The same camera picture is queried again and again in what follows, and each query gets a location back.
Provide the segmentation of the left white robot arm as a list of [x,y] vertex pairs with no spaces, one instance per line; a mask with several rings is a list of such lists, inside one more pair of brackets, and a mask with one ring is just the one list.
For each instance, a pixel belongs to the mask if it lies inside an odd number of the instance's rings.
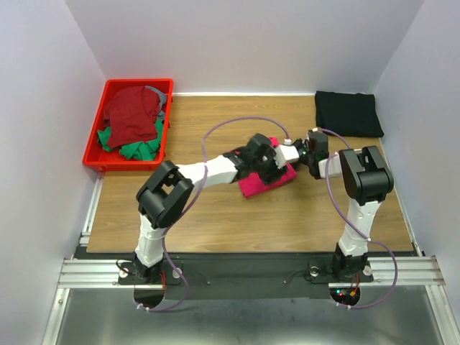
[[193,204],[189,200],[204,188],[230,184],[255,173],[265,185],[281,179],[288,165],[299,160],[297,149],[289,139],[273,145],[271,140],[255,134],[246,145],[225,152],[209,161],[175,165],[165,161],[140,188],[140,234],[134,251],[135,275],[145,283],[154,282],[160,274],[164,257],[163,239]]

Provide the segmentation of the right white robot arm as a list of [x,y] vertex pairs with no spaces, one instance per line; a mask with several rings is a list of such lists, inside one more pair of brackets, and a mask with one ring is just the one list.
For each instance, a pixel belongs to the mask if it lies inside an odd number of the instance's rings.
[[326,180],[328,193],[331,178],[341,176],[349,197],[348,213],[344,214],[334,197],[330,199],[345,222],[331,260],[331,274],[338,280],[348,280],[363,272],[367,265],[368,243],[374,218],[394,188],[394,179],[378,147],[361,149],[347,147],[331,154],[328,132],[309,131],[307,138],[293,142],[299,154],[294,166],[305,165],[315,179]]

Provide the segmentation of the pink t shirt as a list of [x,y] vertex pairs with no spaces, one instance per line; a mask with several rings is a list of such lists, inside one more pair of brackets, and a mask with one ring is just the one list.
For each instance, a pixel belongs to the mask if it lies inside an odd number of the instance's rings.
[[296,172],[292,163],[286,165],[288,173],[277,183],[265,185],[257,174],[257,161],[263,156],[275,157],[274,147],[278,146],[278,141],[274,138],[268,138],[262,134],[255,134],[247,145],[239,150],[239,154],[244,162],[249,164],[249,174],[238,182],[241,193],[245,198],[251,198],[261,193],[278,188],[296,177]]

